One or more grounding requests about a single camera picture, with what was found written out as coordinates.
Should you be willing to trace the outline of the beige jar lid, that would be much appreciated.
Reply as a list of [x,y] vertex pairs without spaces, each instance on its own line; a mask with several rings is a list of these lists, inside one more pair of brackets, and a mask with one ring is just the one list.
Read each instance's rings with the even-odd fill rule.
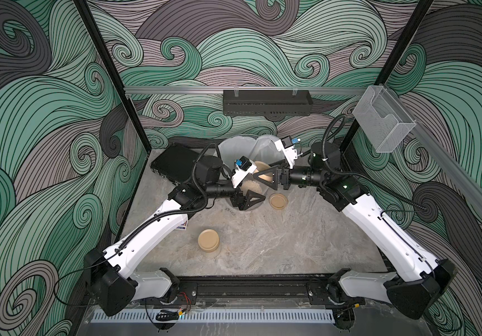
[[262,175],[267,175],[267,176],[273,176],[273,172],[270,171],[270,168],[271,166],[262,162],[262,161],[255,161],[254,162],[256,164],[256,170],[253,174],[253,179],[259,183],[260,180],[259,180],[259,177],[262,176]]
[[281,194],[281,193],[273,193],[269,199],[269,204],[272,208],[276,210],[283,210],[287,207],[289,200],[288,198]]

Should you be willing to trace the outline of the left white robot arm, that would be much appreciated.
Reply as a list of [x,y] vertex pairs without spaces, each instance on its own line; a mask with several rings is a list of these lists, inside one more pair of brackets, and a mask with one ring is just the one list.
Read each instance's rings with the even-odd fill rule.
[[263,202],[266,198],[252,190],[242,192],[230,181],[200,187],[181,183],[161,206],[130,234],[103,250],[93,249],[84,257],[84,283],[88,294],[107,316],[114,316],[130,303],[146,298],[162,302],[175,301],[178,278],[165,267],[138,273],[144,258],[172,231],[188,224],[203,211],[209,199],[228,198],[241,211]]

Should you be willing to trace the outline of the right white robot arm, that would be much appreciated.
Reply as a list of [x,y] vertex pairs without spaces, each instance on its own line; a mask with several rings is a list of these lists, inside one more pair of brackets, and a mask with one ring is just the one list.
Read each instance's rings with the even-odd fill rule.
[[360,227],[391,263],[392,271],[386,273],[342,269],[334,274],[327,291],[335,305],[370,299],[390,304],[410,319],[419,319],[457,275],[451,260],[436,257],[416,242],[351,174],[276,166],[252,176],[274,190],[291,185],[315,187],[328,203]]

